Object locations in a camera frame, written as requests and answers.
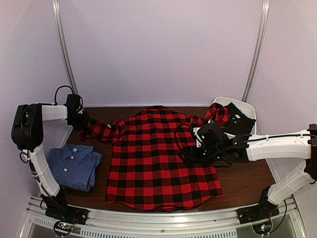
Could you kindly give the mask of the red black plaid shirt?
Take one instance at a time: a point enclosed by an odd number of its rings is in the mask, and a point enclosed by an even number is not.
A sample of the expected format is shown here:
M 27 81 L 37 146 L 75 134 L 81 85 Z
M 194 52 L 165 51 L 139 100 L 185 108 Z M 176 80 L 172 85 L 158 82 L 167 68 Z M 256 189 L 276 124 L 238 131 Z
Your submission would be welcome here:
M 119 121 L 90 119 L 80 138 L 112 144 L 106 202 L 123 203 L 137 211 L 172 212 L 194 209 L 223 196 L 216 169 L 186 165 L 179 147 L 195 145 L 191 128 L 212 118 L 224 126 L 227 115 L 220 105 L 211 106 L 203 119 L 152 106 Z

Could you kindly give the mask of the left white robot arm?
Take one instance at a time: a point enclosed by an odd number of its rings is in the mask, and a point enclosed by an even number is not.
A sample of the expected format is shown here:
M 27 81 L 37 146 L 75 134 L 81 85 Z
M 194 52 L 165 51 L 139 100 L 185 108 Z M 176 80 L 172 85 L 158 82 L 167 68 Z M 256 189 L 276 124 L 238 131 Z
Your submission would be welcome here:
M 64 120 L 74 130 L 82 130 L 87 125 L 89 116 L 83 111 L 83 99 L 78 94 L 67 95 L 63 105 L 57 102 L 19 105 L 11 130 L 11 139 L 20 150 L 20 160 L 29 165 L 43 200 L 52 204 L 51 210 L 60 220 L 67 220 L 71 216 L 71 209 L 45 157 L 43 123 Z

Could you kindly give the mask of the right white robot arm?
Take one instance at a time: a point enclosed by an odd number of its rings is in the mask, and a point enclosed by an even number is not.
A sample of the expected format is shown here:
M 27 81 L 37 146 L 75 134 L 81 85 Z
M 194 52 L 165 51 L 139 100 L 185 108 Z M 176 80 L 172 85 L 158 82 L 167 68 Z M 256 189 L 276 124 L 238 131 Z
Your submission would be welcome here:
M 281 181 L 264 189 L 252 213 L 264 219 L 290 195 L 317 180 L 317 126 L 278 135 L 239 134 L 233 138 L 216 123 L 192 128 L 194 146 L 179 147 L 187 165 L 224 161 L 249 163 L 262 159 L 300 159 L 300 164 Z

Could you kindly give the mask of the black shirt in basin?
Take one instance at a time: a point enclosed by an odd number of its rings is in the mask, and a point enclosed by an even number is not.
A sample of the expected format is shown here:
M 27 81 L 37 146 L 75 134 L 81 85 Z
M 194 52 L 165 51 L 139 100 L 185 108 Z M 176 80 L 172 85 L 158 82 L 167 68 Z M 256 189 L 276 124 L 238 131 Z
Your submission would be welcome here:
M 233 103 L 224 107 L 228 111 L 228 122 L 224 125 L 224 132 L 231 135 L 251 134 L 256 120 L 246 116 Z

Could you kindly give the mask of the folded blue checked shirt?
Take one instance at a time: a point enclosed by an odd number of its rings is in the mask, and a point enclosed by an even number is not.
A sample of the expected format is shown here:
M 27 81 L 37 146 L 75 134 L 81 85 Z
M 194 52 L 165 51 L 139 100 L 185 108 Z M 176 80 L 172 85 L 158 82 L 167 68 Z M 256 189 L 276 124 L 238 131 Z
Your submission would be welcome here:
M 92 146 L 65 144 L 49 151 L 47 163 L 59 186 L 88 192 L 95 186 L 101 159 Z

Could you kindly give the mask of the white plastic basin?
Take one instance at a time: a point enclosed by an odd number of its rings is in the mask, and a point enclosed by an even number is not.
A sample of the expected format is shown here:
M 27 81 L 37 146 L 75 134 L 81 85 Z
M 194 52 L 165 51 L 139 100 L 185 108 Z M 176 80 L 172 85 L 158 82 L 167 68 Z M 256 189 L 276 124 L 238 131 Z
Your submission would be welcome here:
M 246 102 L 242 102 L 242 101 L 239 101 L 236 99 L 231 99 L 228 97 L 216 97 L 214 99 L 213 103 L 218 103 L 218 104 L 221 104 L 222 106 L 226 106 L 230 103 L 233 103 L 246 116 L 248 116 L 251 119 L 257 120 L 255 108 Z M 226 134 L 228 135 L 229 138 L 233 138 L 234 136 L 236 136 L 236 135 L 231 135 L 229 133 L 226 133 Z M 254 126 L 252 132 L 251 132 L 251 135 L 255 135 L 255 134 L 257 134 L 257 121 L 255 123 L 255 126 Z

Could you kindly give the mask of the right circuit board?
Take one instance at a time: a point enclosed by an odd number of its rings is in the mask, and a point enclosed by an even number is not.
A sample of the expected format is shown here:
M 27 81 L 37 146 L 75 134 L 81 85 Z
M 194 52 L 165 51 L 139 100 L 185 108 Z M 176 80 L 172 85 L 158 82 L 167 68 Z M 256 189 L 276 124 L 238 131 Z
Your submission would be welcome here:
M 252 225 L 253 231 L 258 235 L 265 235 L 272 230 L 272 222 L 267 221 L 263 223 L 257 223 Z

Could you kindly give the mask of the circuit board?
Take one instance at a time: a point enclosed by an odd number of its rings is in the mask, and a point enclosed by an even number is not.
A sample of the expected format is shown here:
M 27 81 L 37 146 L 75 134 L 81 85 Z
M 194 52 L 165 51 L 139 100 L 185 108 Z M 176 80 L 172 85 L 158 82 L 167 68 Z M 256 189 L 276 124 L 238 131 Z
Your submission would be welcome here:
M 267 221 L 263 223 L 257 223 L 252 225 L 253 231 L 258 235 L 265 235 L 272 230 L 272 222 Z
M 56 221 L 53 225 L 53 231 L 58 236 L 67 236 L 74 230 L 74 225 L 65 221 Z

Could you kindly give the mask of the left circuit board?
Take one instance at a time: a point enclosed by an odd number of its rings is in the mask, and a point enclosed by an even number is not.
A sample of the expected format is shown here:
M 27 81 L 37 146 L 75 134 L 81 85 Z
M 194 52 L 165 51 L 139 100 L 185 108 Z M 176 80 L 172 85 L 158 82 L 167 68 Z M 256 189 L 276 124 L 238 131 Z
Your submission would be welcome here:
M 74 230 L 74 225 L 65 221 L 56 221 L 53 225 L 53 231 L 58 236 L 67 236 Z

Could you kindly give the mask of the front aluminium rail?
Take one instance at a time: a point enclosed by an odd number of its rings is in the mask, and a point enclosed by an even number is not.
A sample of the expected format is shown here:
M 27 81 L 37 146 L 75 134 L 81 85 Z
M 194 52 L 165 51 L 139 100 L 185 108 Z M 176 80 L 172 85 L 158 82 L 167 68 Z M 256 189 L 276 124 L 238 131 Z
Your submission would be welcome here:
M 280 204 L 279 215 L 270 220 L 242 224 L 238 208 L 183 213 L 126 213 L 89 209 L 86 224 L 74 224 L 65 238 L 308 238 L 304 223 L 293 197 Z M 60 238 L 53 231 L 56 219 L 47 217 L 40 208 L 41 199 L 31 196 L 23 216 L 18 238 Z M 272 222 L 265 236 L 261 224 Z

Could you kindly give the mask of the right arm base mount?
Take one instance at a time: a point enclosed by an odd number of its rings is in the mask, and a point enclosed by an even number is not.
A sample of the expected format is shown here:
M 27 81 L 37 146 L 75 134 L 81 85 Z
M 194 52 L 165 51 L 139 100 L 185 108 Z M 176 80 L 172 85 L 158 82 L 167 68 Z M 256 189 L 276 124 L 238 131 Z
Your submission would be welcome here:
M 267 200 L 260 201 L 257 205 L 239 208 L 237 210 L 240 224 L 266 220 L 279 214 L 278 206 L 270 203 Z

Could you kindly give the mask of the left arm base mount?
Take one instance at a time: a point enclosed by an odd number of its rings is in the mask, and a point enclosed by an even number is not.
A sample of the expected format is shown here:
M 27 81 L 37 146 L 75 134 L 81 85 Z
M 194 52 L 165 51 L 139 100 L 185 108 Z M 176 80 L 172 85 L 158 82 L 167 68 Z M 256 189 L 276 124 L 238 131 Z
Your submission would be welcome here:
M 73 206 L 67 206 L 61 208 L 56 204 L 46 203 L 47 209 L 45 215 L 57 220 L 65 221 L 72 224 L 86 224 L 86 218 L 88 216 L 88 210 L 83 208 L 77 208 Z

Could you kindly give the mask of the left aluminium frame post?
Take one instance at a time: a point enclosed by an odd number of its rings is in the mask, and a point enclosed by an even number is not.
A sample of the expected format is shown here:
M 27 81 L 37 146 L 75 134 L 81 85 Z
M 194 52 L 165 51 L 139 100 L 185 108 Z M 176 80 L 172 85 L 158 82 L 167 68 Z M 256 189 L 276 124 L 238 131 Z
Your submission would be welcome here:
M 62 55 L 62 61 L 64 63 L 67 79 L 69 82 L 69 86 L 71 87 L 73 92 L 75 94 L 77 94 L 78 89 L 77 89 L 77 86 L 75 83 L 73 70 L 71 67 L 71 62 L 70 62 L 70 58 L 69 58 L 69 54 L 68 54 L 68 50 L 67 50 L 67 45 L 66 45 L 66 38 L 65 38 L 62 16 L 61 16 L 61 9 L 60 9 L 60 1 L 59 0 L 52 0 L 52 6 L 53 6 L 53 15 L 54 15 L 54 19 L 55 19 L 57 36 L 58 36 L 61 55 Z

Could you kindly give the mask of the aluminium frame post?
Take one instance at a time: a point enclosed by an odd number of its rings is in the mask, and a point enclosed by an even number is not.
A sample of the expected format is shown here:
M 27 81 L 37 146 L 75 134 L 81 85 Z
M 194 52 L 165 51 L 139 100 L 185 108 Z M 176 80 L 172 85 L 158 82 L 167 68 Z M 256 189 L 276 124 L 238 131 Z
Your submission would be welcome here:
M 54 15 L 54 19 L 55 19 L 57 36 L 58 36 L 61 55 L 62 55 L 62 61 L 64 63 L 67 79 L 69 82 L 69 86 L 71 87 L 73 92 L 75 94 L 77 94 L 78 89 L 77 89 L 77 86 L 75 83 L 73 70 L 71 67 L 71 62 L 70 62 L 70 58 L 69 58 L 69 54 L 68 54 L 68 50 L 67 50 L 67 45 L 66 45 L 66 38 L 65 38 L 62 16 L 61 16 L 61 9 L 60 9 L 60 1 L 59 0 L 52 0 L 52 6 L 53 6 L 53 15 Z
M 243 102 L 247 102 L 253 82 L 255 80 L 257 68 L 259 65 L 260 57 L 261 57 L 261 51 L 263 49 L 263 44 L 265 40 L 265 35 L 266 35 L 266 30 L 267 30 L 267 24 L 268 24 L 268 19 L 269 19 L 269 0 L 263 0 L 262 1 L 262 6 L 261 6 L 261 11 L 260 11 L 260 20 L 259 20 L 259 27 L 258 27 L 258 33 L 257 33 L 257 38 L 256 38 L 256 43 L 255 43 L 255 49 L 252 57 L 252 62 L 248 74 L 248 79 L 246 83 L 246 87 L 244 90 Z

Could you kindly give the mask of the right aluminium frame post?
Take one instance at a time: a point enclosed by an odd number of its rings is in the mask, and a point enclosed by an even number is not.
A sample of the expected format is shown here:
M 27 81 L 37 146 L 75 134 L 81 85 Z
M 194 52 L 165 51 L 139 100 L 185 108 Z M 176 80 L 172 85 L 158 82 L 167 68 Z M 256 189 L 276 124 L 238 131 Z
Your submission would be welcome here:
M 262 1 L 262 6 L 261 6 L 261 11 L 260 11 L 260 20 L 259 20 L 259 27 L 258 27 L 258 33 L 257 33 L 257 38 L 256 38 L 256 43 L 255 43 L 255 49 L 252 57 L 252 62 L 248 74 L 248 79 L 246 83 L 246 87 L 244 90 L 243 102 L 247 102 L 253 82 L 255 80 L 257 68 L 259 65 L 260 57 L 261 57 L 261 51 L 263 49 L 263 44 L 265 40 L 265 35 L 266 35 L 266 30 L 267 30 L 267 24 L 268 24 L 268 19 L 269 19 L 269 0 L 263 0 Z

